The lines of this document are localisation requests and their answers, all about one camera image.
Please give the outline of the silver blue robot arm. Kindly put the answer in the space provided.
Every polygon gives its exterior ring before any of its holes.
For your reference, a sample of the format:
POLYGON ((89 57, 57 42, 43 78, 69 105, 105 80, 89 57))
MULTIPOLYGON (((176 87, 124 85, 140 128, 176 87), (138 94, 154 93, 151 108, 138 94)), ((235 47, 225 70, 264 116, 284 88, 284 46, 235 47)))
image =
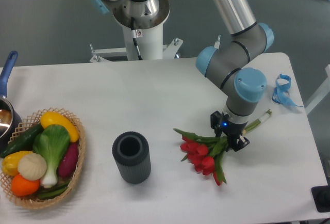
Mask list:
MULTIPOLYGON (((112 12, 122 26, 128 60, 163 59, 162 26, 169 16, 168 0, 93 0, 101 13, 112 12)), ((223 49, 209 46, 196 59, 196 68, 227 95, 221 112, 211 115, 216 136, 226 135, 239 151, 249 144, 243 136, 248 118, 263 97, 267 80, 248 64, 273 43, 272 29, 256 21, 247 0, 214 0, 232 41, 223 49)))

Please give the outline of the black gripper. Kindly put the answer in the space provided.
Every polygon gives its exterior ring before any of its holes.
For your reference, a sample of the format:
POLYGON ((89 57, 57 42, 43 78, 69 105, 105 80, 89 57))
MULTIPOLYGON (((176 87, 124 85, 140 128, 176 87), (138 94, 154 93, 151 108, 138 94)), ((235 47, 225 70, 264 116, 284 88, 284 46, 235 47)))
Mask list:
POLYGON ((243 120, 232 119, 229 114, 221 114, 219 111, 215 111, 210 115, 210 126, 216 137, 221 137, 224 133, 235 152, 250 144, 250 141, 242 135, 246 124, 246 118, 243 118, 243 120))

